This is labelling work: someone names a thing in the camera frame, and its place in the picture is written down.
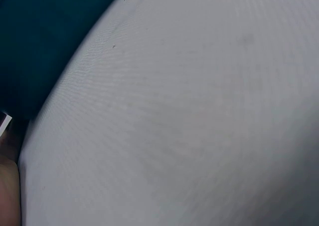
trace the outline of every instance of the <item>white surface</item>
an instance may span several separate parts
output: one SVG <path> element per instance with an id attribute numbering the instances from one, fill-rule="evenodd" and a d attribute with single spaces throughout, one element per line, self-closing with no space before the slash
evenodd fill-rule
<path id="1" fill-rule="evenodd" d="M 10 123 L 12 117 L 11 116 L 6 116 L 4 121 L 2 122 L 2 124 L 0 125 L 0 136 L 4 133 L 6 127 L 8 126 L 8 124 Z"/>
<path id="2" fill-rule="evenodd" d="M 318 225 L 319 0 L 117 0 L 26 140 L 25 226 Z"/>

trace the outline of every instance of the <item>dark teal surface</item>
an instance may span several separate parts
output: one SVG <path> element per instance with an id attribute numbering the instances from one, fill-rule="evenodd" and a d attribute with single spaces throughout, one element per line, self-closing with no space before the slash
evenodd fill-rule
<path id="1" fill-rule="evenodd" d="M 0 111 L 34 117 L 113 0 L 0 0 Z"/>

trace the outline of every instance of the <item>skin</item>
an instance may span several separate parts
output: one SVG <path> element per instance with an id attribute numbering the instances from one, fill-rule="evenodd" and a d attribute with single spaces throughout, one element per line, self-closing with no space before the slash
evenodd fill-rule
<path id="1" fill-rule="evenodd" d="M 27 121 L 12 120 L 0 137 L 0 226 L 20 225 L 20 183 L 17 160 Z"/>

